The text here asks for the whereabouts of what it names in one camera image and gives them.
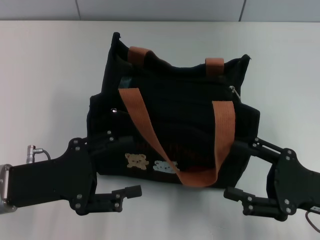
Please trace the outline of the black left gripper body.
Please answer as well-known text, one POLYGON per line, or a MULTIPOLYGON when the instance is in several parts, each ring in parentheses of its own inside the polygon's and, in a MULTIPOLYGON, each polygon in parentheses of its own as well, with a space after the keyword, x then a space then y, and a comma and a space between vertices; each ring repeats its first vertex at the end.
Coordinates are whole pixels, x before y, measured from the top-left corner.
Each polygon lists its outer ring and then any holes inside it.
POLYGON ((13 166, 8 174, 8 202, 17 208, 67 200, 80 216, 95 194, 97 173, 86 138, 74 138, 65 153, 51 160, 13 166))

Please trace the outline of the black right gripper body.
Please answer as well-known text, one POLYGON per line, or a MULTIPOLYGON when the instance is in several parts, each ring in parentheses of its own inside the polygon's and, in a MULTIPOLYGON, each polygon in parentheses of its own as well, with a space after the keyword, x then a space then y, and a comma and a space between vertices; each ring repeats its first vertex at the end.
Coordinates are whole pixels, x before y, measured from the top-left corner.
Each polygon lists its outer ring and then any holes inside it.
POLYGON ((298 209, 320 213, 320 174, 305 168, 292 149, 266 149, 271 168, 266 179, 266 192, 273 206, 268 218, 285 221, 298 209))

